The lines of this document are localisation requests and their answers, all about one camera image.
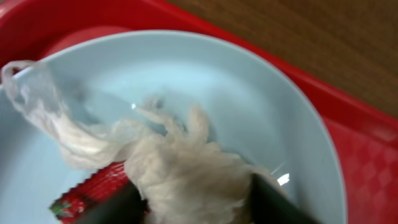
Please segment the red snack wrapper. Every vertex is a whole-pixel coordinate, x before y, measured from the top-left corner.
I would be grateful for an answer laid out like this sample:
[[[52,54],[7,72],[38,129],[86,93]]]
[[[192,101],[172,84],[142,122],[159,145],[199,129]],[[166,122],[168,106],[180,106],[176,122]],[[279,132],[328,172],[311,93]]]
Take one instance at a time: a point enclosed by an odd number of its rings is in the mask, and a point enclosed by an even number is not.
[[[129,182],[132,183],[124,171],[124,164],[112,163],[70,188],[56,199],[49,209],[62,224],[73,224],[84,213],[110,198]]]

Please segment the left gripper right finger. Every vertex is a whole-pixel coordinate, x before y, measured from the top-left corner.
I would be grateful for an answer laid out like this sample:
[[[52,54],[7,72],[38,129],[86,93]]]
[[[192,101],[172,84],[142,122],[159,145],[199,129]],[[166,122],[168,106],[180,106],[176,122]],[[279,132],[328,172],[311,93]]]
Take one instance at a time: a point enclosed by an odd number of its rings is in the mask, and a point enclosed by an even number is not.
[[[259,174],[253,174],[251,182],[251,216],[255,224],[320,224],[290,203]]]

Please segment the white tissue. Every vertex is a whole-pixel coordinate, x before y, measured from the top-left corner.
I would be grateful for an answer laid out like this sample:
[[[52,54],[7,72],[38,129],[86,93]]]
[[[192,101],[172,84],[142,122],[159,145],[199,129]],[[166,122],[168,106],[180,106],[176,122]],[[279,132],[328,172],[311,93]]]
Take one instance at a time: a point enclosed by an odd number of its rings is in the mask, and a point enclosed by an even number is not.
[[[162,112],[156,100],[133,107],[143,121],[84,124],[71,117],[44,64],[10,62],[1,78],[13,107],[57,142],[70,166],[100,169],[123,162],[129,180],[149,203],[149,223],[250,223],[254,174],[282,193],[267,169],[208,140],[209,122],[199,106],[190,109],[186,126]]]

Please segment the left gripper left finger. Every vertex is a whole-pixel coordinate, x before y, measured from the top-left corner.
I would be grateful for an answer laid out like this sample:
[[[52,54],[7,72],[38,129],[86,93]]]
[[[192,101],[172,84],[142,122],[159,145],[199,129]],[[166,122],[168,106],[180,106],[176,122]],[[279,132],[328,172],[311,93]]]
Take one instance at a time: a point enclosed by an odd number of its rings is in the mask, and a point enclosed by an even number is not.
[[[140,224],[147,210],[147,200],[132,183],[84,213],[73,224]]]

